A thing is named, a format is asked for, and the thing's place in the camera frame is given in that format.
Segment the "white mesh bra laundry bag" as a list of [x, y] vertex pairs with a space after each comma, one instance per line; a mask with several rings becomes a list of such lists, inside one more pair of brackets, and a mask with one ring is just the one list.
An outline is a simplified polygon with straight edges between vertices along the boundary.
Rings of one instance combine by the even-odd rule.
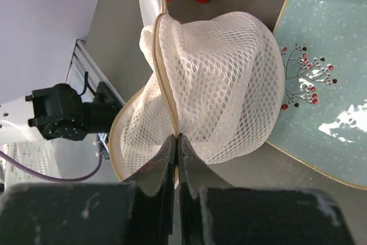
[[182, 24], [169, 15], [166, 0], [139, 5], [139, 47], [152, 75], [112, 124], [108, 147], [117, 178], [145, 165], [170, 135], [187, 136], [207, 164], [258, 149], [284, 94], [271, 31], [242, 11]]

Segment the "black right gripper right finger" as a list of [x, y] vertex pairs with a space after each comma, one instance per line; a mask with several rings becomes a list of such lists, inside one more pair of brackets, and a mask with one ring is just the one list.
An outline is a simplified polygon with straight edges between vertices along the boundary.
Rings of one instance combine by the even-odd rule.
[[183, 134], [177, 139], [177, 154], [179, 183], [191, 199], [196, 199], [202, 188], [232, 187], [196, 154], [189, 139]]

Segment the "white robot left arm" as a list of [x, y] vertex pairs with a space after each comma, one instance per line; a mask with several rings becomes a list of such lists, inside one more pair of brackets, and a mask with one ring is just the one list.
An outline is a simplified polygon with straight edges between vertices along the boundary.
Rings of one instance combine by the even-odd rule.
[[104, 82], [90, 102], [70, 85], [56, 84], [1, 104], [1, 143], [64, 138], [82, 141], [88, 134], [109, 133], [123, 104]]

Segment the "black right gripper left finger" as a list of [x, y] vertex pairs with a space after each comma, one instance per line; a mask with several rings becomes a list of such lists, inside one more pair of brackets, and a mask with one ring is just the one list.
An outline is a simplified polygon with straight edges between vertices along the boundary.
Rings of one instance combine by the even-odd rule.
[[175, 137], [169, 135], [157, 154], [147, 161], [120, 185], [133, 184], [145, 196], [157, 196], [161, 192], [167, 196], [174, 193]]

